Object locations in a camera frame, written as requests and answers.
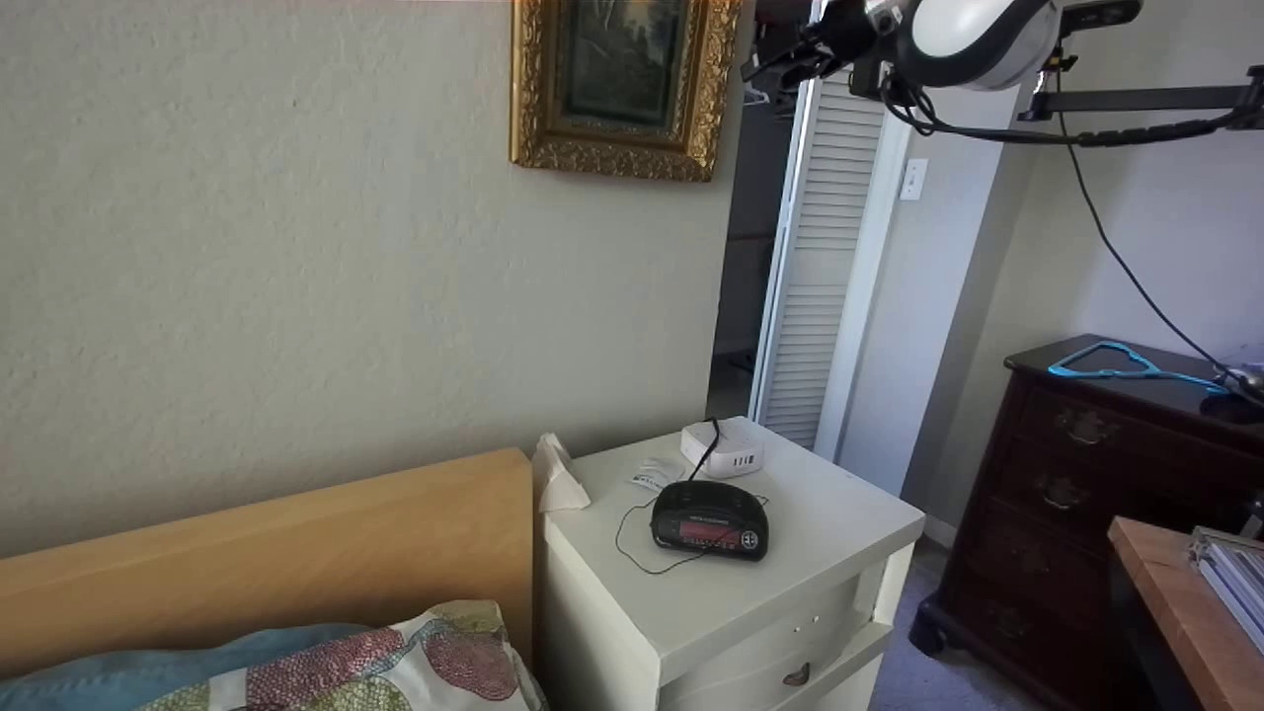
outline wooden headboard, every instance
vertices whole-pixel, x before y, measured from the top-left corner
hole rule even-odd
[[[493,450],[0,559],[0,674],[499,599],[535,650],[535,475]]]

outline painting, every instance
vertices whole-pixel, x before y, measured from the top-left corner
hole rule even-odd
[[[511,158],[707,183],[742,0],[514,0]]]

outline white louvered door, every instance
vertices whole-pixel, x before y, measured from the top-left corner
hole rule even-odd
[[[836,454],[905,151],[910,129],[855,97],[850,75],[802,82],[746,409],[825,459]]]

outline dark wooden dresser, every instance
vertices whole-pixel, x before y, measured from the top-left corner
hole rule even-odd
[[[1203,361],[1076,337],[1008,361],[1010,384],[940,590],[913,642],[968,642],[1052,706],[1154,706],[1109,603],[1109,517],[1242,531],[1264,424],[1204,409]]]

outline white nightstand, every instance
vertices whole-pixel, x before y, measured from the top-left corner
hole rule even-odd
[[[560,711],[771,711],[871,706],[896,615],[922,509],[746,424],[763,471],[734,487],[763,499],[763,559],[678,552],[650,537],[650,482],[682,477],[678,437],[590,454],[573,475],[590,509],[545,517],[545,678]]]

